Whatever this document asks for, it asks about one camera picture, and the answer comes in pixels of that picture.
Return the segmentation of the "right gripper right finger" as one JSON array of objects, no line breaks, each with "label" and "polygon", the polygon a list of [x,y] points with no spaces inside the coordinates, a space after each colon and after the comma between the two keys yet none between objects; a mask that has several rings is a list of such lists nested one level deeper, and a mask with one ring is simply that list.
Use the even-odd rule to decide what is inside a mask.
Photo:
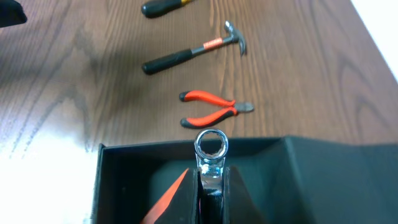
[{"label": "right gripper right finger", "polygon": [[265,224],[238,169],[227,167],[223,183],[222,224]]}]

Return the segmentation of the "orange scraper wooden handle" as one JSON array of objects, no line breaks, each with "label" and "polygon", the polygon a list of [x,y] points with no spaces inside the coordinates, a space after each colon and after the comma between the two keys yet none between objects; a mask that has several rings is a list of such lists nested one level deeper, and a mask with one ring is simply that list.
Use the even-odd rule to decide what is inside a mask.
[{"label": "orange scraper wooden handle", "polygon": [[141,224],[154,224],[155,221],[166,211],[187,171],[188,169],[185,169],[178,179],[163,194],[163,196],[161,196],[155,205],[148,211],[147,215],[141,221]]}]

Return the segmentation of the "small claw hammer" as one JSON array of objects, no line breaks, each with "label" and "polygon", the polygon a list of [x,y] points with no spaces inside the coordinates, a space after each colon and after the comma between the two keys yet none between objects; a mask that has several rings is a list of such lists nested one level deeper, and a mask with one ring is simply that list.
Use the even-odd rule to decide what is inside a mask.
[{"label": "small claw hammer", "polygon": [[235,28],[235,26],[230,21],[225,21],[224,24],[225,31],[229,34],[227,37],[219,37],[217,39],[205,42],[202,46],[194,49],[181,50],[161,58],[157,58],[142,64],[142,70],[146,75],[152,75],[157,72],[169,69],[178,64],[184,63],[196,56],[203,53],[209,52],[211,50],[217,49],[228,44],[239,44],[240,56],[247,53],[246,39],[242,33]]}]

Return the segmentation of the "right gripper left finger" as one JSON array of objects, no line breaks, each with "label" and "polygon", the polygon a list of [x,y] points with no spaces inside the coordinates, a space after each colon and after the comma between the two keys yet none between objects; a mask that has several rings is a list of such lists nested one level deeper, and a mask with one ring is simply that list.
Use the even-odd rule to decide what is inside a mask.
[{"label": "right gripper left finger", "polygon": [[199,223],[199,184],[196,169],[188,169],[169,207],[155,224]]}]

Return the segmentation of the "silver ring wrench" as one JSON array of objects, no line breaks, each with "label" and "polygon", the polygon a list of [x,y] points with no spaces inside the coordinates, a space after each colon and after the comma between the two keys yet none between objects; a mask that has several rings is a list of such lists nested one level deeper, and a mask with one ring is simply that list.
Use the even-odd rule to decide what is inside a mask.
[{"label": "silver ring wrench", "polygon": [[[221,147],[214,154],[207,154],[201,148],[201,141],[207,134],[215,134],[221,140]],[[204,193],[211,196],[222,196],[224,162],[229,146],[227,136],[220,129],[204,129],[198,133],[194,146],[200,182]]]}]

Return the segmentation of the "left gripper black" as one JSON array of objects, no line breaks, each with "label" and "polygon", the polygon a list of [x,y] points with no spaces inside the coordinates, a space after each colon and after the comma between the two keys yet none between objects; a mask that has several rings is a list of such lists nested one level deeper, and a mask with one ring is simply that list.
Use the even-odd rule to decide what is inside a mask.
[{"label": "left gripper black", "polygon": [[20,3],[15,0],[1,0],[0,28],[16,26],[27,22],[27,16]]}]

